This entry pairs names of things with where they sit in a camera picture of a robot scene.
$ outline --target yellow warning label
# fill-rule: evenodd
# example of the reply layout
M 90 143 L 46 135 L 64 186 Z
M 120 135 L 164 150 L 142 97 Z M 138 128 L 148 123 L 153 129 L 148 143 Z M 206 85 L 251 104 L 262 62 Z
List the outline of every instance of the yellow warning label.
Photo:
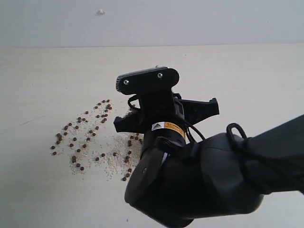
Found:
M 185 139 L 185 132 L 176 124 L 165 122 L 164 128 L 178 132 Z

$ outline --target table surface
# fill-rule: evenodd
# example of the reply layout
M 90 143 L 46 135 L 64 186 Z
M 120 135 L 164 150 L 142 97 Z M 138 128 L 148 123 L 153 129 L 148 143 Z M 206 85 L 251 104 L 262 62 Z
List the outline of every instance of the table surface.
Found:
M 304 113 L 303 59 L 304 44 L 0 50 L 0 226 L 161 227 L 124 201 L 121 178 L 138 162 L 141 145 L 133 140 L 125 164 L 129 134 L 116 133 L 113 120 L 128 112 L 128 97 L 115 90 L 116 77 L 156 65 L 175 68 L 174 92 L 218 100 L 220 115 L 197 125 L 206 137 L 232 122 L 255 136 Z M 113 108 L 101 123 L 96 115 L 105 114 L 105 103 L 94 107 L 107 99 Z M 253 214 L 198 219 L 190 227 L 300 227 L 303 203 L 297 192 L 277 193 Z

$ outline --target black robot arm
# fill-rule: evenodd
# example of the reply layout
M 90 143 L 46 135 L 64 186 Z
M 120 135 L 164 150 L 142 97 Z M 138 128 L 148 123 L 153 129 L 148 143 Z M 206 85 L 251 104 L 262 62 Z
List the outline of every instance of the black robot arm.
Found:
M 218 115 L 218 103 L 182 100 L 171 91 L 178 80 L 177 71 L 166 67 L 117 79 L 119 92 L 135 96 L 128 102 L 134 112 L 115 119 L 116 131 L 144 134 L 127 203 L 166 227 L 183 228 L 198 218 L 251 213 L 272 192 L 304 193 L 304 115 L 256 137 L 247 138 L 232 123 L 205 139 L 193 125 Z M 131 105 L 135 99 L 140 109 Z

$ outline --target sticker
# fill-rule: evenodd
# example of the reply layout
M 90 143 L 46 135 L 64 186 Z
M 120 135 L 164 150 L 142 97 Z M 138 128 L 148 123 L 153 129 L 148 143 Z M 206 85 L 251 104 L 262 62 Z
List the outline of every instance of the sticker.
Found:
M 186 138 L 185 132 L 176 124 L 170 122 L 158 122 L 152 125 L 152 131 L 157 129 L 171 129 L 179 133 L 184 139 Z

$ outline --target white wall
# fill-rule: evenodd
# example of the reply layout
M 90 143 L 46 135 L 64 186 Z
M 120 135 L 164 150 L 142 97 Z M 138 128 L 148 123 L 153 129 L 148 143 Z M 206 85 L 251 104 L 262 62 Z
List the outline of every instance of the white wall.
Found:
M 197 125 L 206 137 L 231 122 L 255 136 L 304 113 L 303 59 L 304 44 L 1 50 L 0 227 L 161 227 L 124 202 L 124 170 L 107 177 L 119 163 L 93 161 L 96 153 L 111 157 L 119 143 L 112 121 L 125 113 L 127 97 L 116 92 L 116 77 L 173 67 L 180 73 L 174 91 L 184 99 L 218 99 L 220 115 Z M 79 173 L 67 145 L 75 134 L 78 146 L 97 124 L 94 115 L 69 132 L 56 148 L 60 155 L 51 156 L 49 147 L 64 125 L 101 99 L 111 99 L 114 109 L 84 151 L 88 156 L 79 157 L 85 164 Z M 303 209 L 299 193 L 278 193 L 253 214 L 198 219 L 190 227 L 299 228 Z
M 303 0 L 1 0 L 0 48 L 304 42 L 303 8 Z

